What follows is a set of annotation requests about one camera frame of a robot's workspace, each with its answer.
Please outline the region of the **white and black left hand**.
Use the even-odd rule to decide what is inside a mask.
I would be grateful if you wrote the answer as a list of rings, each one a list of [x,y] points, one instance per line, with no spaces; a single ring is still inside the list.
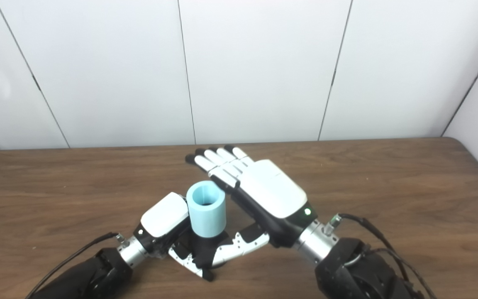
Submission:
[[[180,238],[190,231],[191,220],[186,200],[170,192],[144,212],[129,239],[129,245],[119,252],[132,269],[145,259],[163,259],[169,255],[196,276],[212,282],[212,272],[197,267],[192,253],[180,242]]]

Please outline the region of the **white and black right hand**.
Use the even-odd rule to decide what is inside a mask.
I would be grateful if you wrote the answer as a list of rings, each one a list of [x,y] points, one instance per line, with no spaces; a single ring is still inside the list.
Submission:
[[[254,161],[233,145],[198,148],[185,160],[205,172],[222,195],[230,196],[254,220],[233,236],[223,232],[215,240],[192,237],[190,252],[197,267],[219,267],[266,244],[294,248],[313,265],[325,257],[312,250],[317,213],[305,191],[271,160]]]

